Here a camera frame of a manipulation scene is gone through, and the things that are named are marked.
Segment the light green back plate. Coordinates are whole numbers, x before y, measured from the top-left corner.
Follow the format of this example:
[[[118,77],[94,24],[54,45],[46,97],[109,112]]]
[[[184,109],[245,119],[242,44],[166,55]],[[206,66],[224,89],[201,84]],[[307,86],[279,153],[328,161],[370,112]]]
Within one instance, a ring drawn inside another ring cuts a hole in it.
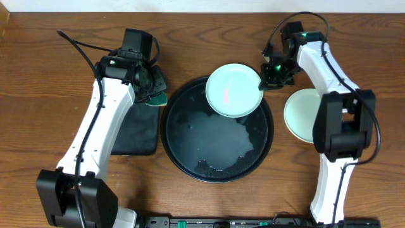
[[[252,113],[262,101],[261,79],[249,66],[231,63],[217,68],[206,83],[208,104],[224,117],[239,118]]]

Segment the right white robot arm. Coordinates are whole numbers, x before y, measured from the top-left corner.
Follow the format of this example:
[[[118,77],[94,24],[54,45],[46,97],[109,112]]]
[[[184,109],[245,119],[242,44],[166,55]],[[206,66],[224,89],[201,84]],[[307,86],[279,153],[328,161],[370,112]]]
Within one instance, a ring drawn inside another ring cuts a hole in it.
[[[281,89],[304,71],[320,95],[312,126],[313,144],[320,155],[316,193],[309,210],[313,223],[334,227],[344,221],[344,200],[354,167],[371,162],[379,152],[381,132],[375,115],[376,97],[361,90],[343,72],[321,32],[281,32],[283,52],[268,41],[261,54],[262,91]],[[373,155],[361,160],[377,134]]]

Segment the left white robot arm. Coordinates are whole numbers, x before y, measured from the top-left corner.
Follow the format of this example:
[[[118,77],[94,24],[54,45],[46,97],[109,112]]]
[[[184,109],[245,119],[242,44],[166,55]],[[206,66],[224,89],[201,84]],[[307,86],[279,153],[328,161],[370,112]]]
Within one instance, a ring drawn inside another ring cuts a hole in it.
[[[56,170],[41,170],[37,192],[54,227],[135,227],[137,213],[120,207],[106,184],[109,159],[130,107],[166,88],[154,63],[105,56],[94,65],[93,98],[70,148]]]

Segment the green yellow sponge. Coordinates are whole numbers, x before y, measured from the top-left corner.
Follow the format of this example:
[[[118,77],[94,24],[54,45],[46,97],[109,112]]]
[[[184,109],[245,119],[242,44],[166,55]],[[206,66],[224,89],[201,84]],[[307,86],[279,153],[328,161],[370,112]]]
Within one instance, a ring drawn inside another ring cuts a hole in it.
[[[148,106],[166,106],[168,102],[167,95],[164,92],[155,94],[153,97],[150,97],[146,101]]]

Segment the light green front plate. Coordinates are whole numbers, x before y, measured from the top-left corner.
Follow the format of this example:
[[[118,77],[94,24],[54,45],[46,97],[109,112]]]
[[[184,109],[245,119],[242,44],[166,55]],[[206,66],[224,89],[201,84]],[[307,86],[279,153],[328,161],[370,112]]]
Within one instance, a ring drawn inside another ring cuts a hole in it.
[[[287,128],[298,139],[313,144],[313,126],[321,98],[316,89],[301,89],[287,100],[283,117]]]

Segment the light green plate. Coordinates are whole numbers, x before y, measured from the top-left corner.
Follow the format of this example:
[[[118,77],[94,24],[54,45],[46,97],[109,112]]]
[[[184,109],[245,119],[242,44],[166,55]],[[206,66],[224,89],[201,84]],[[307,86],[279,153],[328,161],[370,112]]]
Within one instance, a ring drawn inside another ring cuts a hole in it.
[[[283,117],[287,128],[298,139],[313,144],[313,126],[321,98],[316,89],[301,89],[287,100]]]
[[[249,66],[231,63],[217,68],[206,83],[208,104],[224,117],[239,118],[252,113],[262,101],[261,79]]]

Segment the yellow plate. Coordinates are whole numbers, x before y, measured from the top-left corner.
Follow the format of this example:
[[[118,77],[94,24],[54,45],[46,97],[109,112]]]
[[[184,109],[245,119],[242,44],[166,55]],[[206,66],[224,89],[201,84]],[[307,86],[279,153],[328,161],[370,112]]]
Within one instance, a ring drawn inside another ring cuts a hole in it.
[[[285,126],[290,137],[313,144],[313,136],[309,133],[309,126],[307,124],[285,121]]]

